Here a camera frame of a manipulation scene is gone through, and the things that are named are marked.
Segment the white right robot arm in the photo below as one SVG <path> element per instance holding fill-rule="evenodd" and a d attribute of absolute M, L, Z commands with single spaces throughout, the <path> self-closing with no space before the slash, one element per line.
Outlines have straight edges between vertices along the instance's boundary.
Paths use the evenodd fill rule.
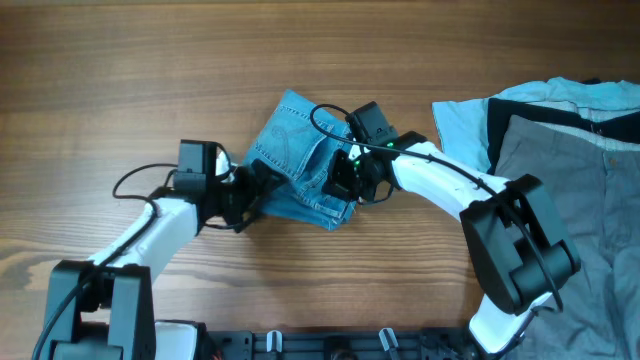
<path fill-rule="evenodd" d="M 499 359 L 520 345 L 542 312 L 560 313 L 559 293 L 581 269 L 558 209 L 542 182 L 487 175 L 448 158 L 424 136 L 397 133 L 375 102 L 345 115 L 349 150 L 334 153 L 324 193 L 360 205 L 376 191 L 417 194 L 458 220 L 484 291 L 463 340 L 452 354 Z"/>

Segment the light blue denim jeans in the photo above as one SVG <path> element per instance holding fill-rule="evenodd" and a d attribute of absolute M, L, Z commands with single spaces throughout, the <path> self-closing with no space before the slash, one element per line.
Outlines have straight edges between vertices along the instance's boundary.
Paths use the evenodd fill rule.
<path fill-rule="evenodd" d="M 243 160 L 246 165 L 260 160 L 287 178 L 262 206 L 262 212 L 276 217 L 336 230 L 347 223 L 355 209 L 347 202 L 325 194 L 333 155 L 348 152 L 349 144 L 326 136 L 349 134 L 348 125 L 292 90 L 284 92 L 266 125 Z"/>

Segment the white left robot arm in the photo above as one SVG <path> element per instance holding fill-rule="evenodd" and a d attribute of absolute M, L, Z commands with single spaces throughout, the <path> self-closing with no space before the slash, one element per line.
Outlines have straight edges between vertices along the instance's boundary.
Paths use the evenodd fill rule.
<path fill-rule="evenodd" d="M 183 140 L 165 182 L 117 240 L 85 261 L 62 260 L 49 279 L 35 359 L 220 359 L 202 322 L 158 320 L 152 285 L 212 218 L 239 233 L 286 177 L 260 160 L 231 163 L 217 142 Z"/>

